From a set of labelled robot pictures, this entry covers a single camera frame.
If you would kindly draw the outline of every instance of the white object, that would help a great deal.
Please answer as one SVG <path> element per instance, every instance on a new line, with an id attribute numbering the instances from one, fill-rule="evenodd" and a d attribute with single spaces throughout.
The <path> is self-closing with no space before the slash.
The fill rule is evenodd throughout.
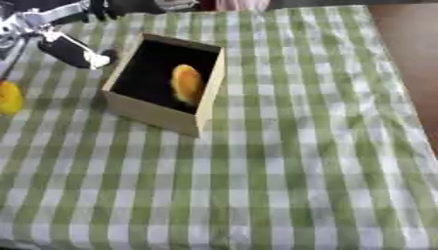
<path id="1" fill-rule="evenodd" d="M 270 0 L 216 0 L 218 11 L 253 11 L 263 12 Z"/>

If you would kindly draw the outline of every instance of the yellow object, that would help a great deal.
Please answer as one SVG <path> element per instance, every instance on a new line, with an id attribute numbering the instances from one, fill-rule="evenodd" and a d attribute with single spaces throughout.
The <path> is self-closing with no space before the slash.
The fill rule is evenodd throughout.
<path id="1" fill-rule="evenodd" d="M 189 105 L 197 105 L 202 98 L 203 84 L 200 74 L 191 66 L 181 64 L 173 69 L 172 88 L 176 98 Z"/>
<path id="2" fill-rule="evenodd" d="M 0 82 L 0 114 L 16 114 L 22 109 L 22 92 L 11 82 Z"/>

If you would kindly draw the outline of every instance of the green and white checkered tablecloth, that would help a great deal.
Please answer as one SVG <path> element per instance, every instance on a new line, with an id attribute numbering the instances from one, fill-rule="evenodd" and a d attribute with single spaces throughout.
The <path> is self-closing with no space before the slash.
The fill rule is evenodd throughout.
<path id="1" fill-rule="evenodd" d="M 226 47 L 202 138 L 113 115 L 98 94 L 111 68 L 76 70 L 33 42 L 9 76 L 24 110 L 0 117 L 0 245 L 438 248 L 437 162 L 366 7 L 63 30 L 125 50 L 142 28 Z"/>

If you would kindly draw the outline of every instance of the yellow ball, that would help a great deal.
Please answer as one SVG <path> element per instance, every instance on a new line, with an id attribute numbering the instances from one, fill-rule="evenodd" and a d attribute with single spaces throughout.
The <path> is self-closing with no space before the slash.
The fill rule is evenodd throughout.
<path id="1" fill-rule="evenodd" d="M 0 82 L 0 114 L 13 115 L 22 109 L 22 92 L 11 82 Z"/>

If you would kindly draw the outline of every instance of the cardboard box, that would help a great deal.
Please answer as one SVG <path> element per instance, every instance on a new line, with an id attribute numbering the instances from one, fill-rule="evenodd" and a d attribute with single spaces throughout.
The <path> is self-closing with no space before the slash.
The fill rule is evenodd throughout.
<path id="1" fill-rule="evenodd" d="M 171 75 L 179 64 L 194 67 L 205 83 L 196 107 L 179 102 L 173 93 Z M 102 91 L 109 109 L 118 115 L 199 137 L 212 117 L 225 71 L 221 47 L 143 33 L 121 56 Z"/>

